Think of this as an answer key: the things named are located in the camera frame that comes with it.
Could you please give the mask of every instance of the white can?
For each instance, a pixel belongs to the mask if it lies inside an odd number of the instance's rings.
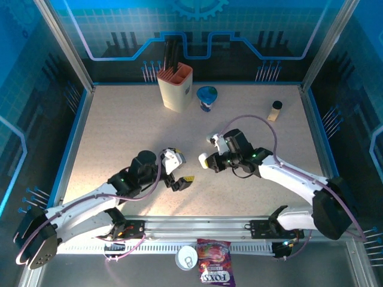
[[[182,247],[175,255],[175,263],[184,270],[191,270],[198,261],[197,251],[191,246]]]

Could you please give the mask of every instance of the small bottle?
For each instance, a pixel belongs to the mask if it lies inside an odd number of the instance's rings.
[[[268,116],[268,120],[269,121],[276,121],[276,118],[278,117],[279,112],[281,111],[281,108],[282,108],[282,102],[276,100],[273,103],[273,106],[271,108],[271,112]]]

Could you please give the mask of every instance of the beige table surface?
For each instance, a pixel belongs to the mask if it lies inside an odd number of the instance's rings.
[[[123,205],[125,215],[257,216],[270,215],[284,204],[305,204],[295,193],[253,176],[235,177],[231,170],[215,174],[202,169],[198,155],[215,152],[206,141],[232,118],[242,114],[267,117],[274,100],[283,103],[272,123],[278,136],[278,156],[303,170],[322,175],[308,122],[296,86],[217,85],[218,100],[210,113],[203,112],[196,97],[182,114],[162,104],[158,86],[99,86],[90,108],[64,202],[76,199],[130,165],[143,149],[158,153],[179,148],[187,163],[174,172],[176,179],[195,175],[191,187],[181,192],[159,184],[149,199]],[[272,150],[267,125],[242,119],[239,128],[253,147]]]

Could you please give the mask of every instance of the snack bag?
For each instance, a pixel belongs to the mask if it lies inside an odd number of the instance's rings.
[[[197,239],[198,269],[202,283],[235,287],[230,242]]]

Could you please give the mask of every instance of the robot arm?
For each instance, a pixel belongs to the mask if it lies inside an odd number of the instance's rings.
[[[311,229],[318,230],[326,237],[336,240],[351,224],[344,209],[319,184],[330,187],[348,208],[356,213],[355,200],[342,178],[328,179],[313,175],[277,157],[278,163],[271,151],[264,148],[254,149],[238,129],[231,130],[223,136],[215,135],[210,142],[219,147],[220,151],[226,151],[216,152],[210,156],[201,154],[199,160],[203,168],[212,169],[216,173],[227,168],[233,171],[242,168],[244,172],[249,173],[249,176],[256,175],[259,178],[274,181],[309,203],[307,207],[281,206],[278,208],[269,218],[270,227],[275,232]]]
[[[172,174],[185,162],[182,153],[177,149],[164,150],[160,155],[160,166],[156,164],[154,153],[141,151],[129,167],[109,178],[94,191],[46,210],[32,208],[14,235],[14,243],[21,249],[16,263],[27,264],[29,269],[39,268],[55,256],[59,245],[79,236],[107,237],[113,241],[143,232],[143,221],[127,221],[116,207],[127,199],[145,199],[154,191],[159,181],[164,181],[166,187],[173,191],[189,187],[193,176],[175,181]],[[143,186],[149,187],[153,184],[146,196],[134,198],[142,192]]]

